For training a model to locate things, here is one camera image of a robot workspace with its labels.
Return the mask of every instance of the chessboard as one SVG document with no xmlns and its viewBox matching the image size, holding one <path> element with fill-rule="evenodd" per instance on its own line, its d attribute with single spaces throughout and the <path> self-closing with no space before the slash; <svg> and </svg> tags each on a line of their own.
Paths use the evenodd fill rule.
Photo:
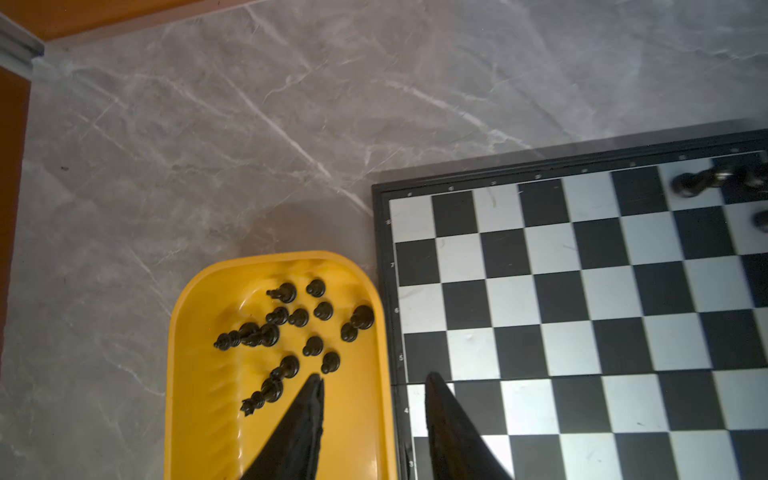
<svg viewBox="0 0 768 480">
<path fill-rule="evenodd" d="M 768 478 L 768 131 L 373 188 L 399 474 L 439 372 L 517 480 Z M 730 168 L 676 194 L 681 174 Z"/>
</svg>

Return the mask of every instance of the gray marble surface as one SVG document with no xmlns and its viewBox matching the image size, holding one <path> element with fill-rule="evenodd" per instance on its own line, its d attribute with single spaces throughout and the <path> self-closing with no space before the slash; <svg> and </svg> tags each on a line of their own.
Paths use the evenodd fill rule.
<svg viewBox="0 0 768 480">
<path fill-rule="evenodd" d="M 269 0 L 49 45 L 0 477 L 163 475 L 169 316 L 204 267 L 326 249 L 375 276 L 372 183 L 763 124 L 767 54 L 760 0 Z"/>
</svg>

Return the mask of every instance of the white square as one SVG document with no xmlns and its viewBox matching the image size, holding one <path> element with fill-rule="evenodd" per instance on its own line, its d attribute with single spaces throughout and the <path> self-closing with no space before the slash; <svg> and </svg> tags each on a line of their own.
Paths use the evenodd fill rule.
<svg viewBox="0 0 768 480">
<path fill-rule="evenodd" d="M 726 205 L 724 210 L 736 253 L 750 255 L 768 252 L 768 234 L 758 230 L 752 223 L 754 214 L 768 210 L 768 201 Z"/>
<path fill-rule="evenodd" d="M 564 177 L 563 189 L 571 222 L 619 216 L 611 172 Z"/>
<path fill-rule="evenodd" d="M 752 296 L 739 257 L 686 260 L 685 270 L 697 312 L 752 308 Z"/>
<path fill-rule="evenodd" d="M 493 326 L 541 323 L 532 275 L 503 276 L 485 281 Z"/>
<path fill-rule="evenodd" d="M 581 280 L 592 320 L 643 315 L 631 266 L 582 270 Z"/>
<path fill-rule="evenodd" d="M 509 445 L 509 437 L 506 435 L 481 435 L 480 438 L 509 476 L 514 478 L 515 469 L 512 467 L 512 449 Z"/>
<path fill-rule="evenodd" d="M 670 440 L 679 480 L 738 480 L 728 432 L 672 432 Z"/>
<path fill-rule="evenodd" d="M 616 375 L 602 378 L 612 432 L 669 431 L 658 377 Z"/>
<path fill-rule="evenodd" d="M 411 435 L 428 437 L 424 384 L 408 385 L 408 417 L 411 419 Z"/>
<path fill-rule="evenodd" d="M 560 445 L 568 480 L 621 480 L 619 454 L 613 434 L 563 434 Z"/>
<path fill-rule="evenodd" d="M 729 430 L 768 429 L 768 369 L 715 372 L 715 385 Z"/>
<path fill-rule="evenodd" d="M 499 378 L 492 328 L 449 330 L 448 352 L 454 380 Z"/>
<path fill-rule="evenodd" d="M 485 278 L 479 233 L 440 237 L 435 239 L 435 243 L 443 283 Z"/>
<path fill-rule="evenodd" d="M 683 259 L 680 238 L 670 212 L 622 217 L 621 229 L 633 265 Z"/>
<path fill-rule="evenodd" d="M 570 223 L 529 227 L 523 232 L 532 273 L 570 272 L 581 268 Z"/>
<path fill-rule="evenodd" d="M 502 400 L 509 435 L 560 432 L 550 379 L 502 382 Z"/>
<path fill-rule="evenodd" d="M 390 200 L 389 216 L 395 242 L 435 238 L 435 218 L 429 195 Z"/>
<path fill-rule="evenodd" d="M 702 170 L 712 168 L 711 158 L 694 158 L 693 160 L 676 161 L 669 164 L 659 164 L 659 176 L 664 185 L 664 196 L 670 210 L 686 210 L 689 208 L 714 207 L 723 204 L 723 196 L 719 188 L 707 188 L 701 194 L 692 198 L 680 197 L 672 191 L 672 179 L 680 174 L 697 174 Z"/>
<path fill-rule="evenodd" d="M 397 289 L 403 333 L 441 332 L 445 325 L 442 285 L 401 286 Z"/>
<path fill-rule="evenodd" d="M 707 341 L 696 313 L 647 316 L 643 322 L 654 369 L 712 368 Z"/>
<path fill-rule="evenodd" d="M 592 322 L 544 323 L 541 338 L 550 375 L 601 372 Z"/>
<path fill-rule="evenodd" d="M 514 230 L 524 226 L 517 184 L 478 188 L 472 191 L 472 195 L 481 232 Z"/>
<path fill-rule="evenodd" d="M 768 307 L 756 308 L 754 312 L 757 330 L 760 332 L 760 338 L 763 339 L 763 353 L 768 356 Z"/>
</svg>

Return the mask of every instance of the yellow tray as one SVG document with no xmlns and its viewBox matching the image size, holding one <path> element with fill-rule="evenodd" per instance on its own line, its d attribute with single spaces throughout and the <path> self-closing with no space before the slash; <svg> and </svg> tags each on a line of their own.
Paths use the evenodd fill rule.
<svg viewBox="0 0 768 480">
<path fill-rule="evenodd" d="M 326 283 L 322 299 L 304 290 L 314 278 Z M 298 296 L 285 305 L 310 312 L 303 328 L 280 326 L 275 346 L 240 345 L 221 352 L 217 336 L 282 305 L 265 294 L 282 282 L 296 285 Z M 320 300 L 333 304 L 323 322 L 312 311 Z M 353 343 L 339 336 L 341 325 L 361 304 L 376 316 Z M 325 251 L 280 253 L 216 263 L 194 277 L 174 307 L 168 339 L 165 407 L 165 479 L 238 479 L 272 434 L 310 373 L 319 372 L 323 354 L 301 354 L 306 339 L 320 335 L 323 354 L 335 350 L 340 368 L 323 376 L 325 419 L 320 443 L 319 479 L 396 478 L 392 400 L 381 299 L 370 279 L 354 263 Z M 244 417 L 240 401 L 288 354 L 299 358 L 299 374 L 284 380 L 282 398 Z"/>
</svg>

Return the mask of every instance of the chessboard border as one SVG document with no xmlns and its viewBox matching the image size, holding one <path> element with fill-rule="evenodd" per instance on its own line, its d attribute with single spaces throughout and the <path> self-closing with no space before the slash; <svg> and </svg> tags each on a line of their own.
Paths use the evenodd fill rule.
<svg viewBox="0 0 768 480">
<path fill-rule="evenodd" d="M 768 150 L 768 129 L 543 159 L 522 164 L 372 185 L 379 294 L 384 305 L 387 326 L 389 377 L 392 385 L 392 409 L 395 417 L 394 433 L 398 477 L 402 480 L 414 478 L 415 459 L 410 439 L 410 418 L 407 409 L 406 366 L 397 300 L 394 243 L 389 218 L 390 200 L 761 150 Z M 499 155 L 499 157 L 502 160 L 506 158 L 512 161 L 514 156 L 519 153 L 511 152 Z"/>
</svg>

